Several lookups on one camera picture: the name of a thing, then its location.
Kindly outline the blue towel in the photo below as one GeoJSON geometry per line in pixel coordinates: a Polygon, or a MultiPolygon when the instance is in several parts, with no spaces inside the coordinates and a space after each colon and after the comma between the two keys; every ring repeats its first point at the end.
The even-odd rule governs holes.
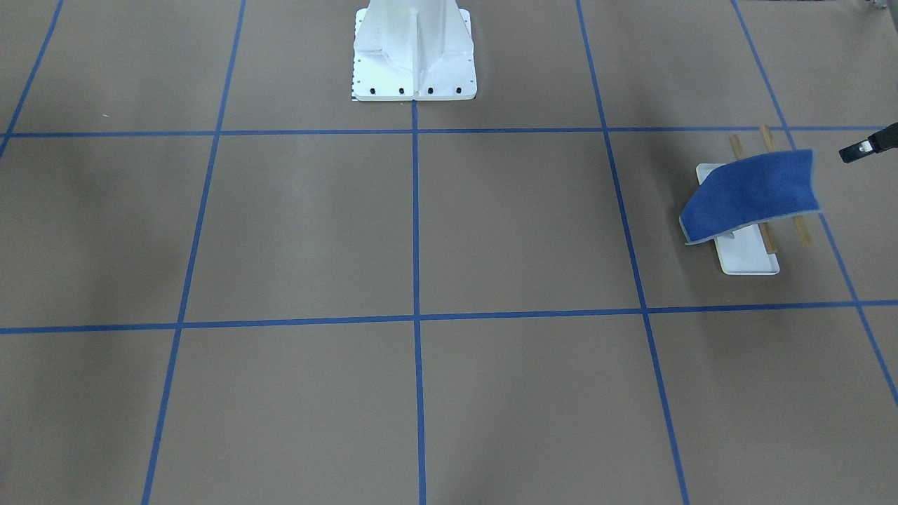
{"type": "Polygon", "coordinates": [[[761,222],[821,213],[812,149],[751,156],[712,170],[684,205],[678,221],[687,245],[761,222]]]}

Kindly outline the white towel rack with wooden bars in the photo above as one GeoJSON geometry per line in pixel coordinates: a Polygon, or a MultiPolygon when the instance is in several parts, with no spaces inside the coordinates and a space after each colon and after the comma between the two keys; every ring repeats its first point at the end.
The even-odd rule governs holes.
{"type": "MultiPolygon", "coordinates": [[[[782,150],[777,149],[777,143],[769,125],[764,124],[760,126],[759,135],[764,146],[763,153],[760,154],[782,152],[782,150]]],[[[743,144],[737,134],[732,134],[729,137],[729,144],[732,150],[732,160],[729,163],[751,157],[745,153],[743,144]]],[[[699,164],[695,168],[698,186],[708,173],[722,164],[727,163],[699,164]]],[[[808,215],[810,214],[780,218],[780,220],[792,221],[802,244],[812,242],[807,224],[808,215]]],[[[772,223],[780,220],[754,224],[705,243],[714,245],[721,271],[725,275],[773,276],[782,269],[779,265],[779,259],[777,259],[777,244],[772,236],[772,223]]]]}

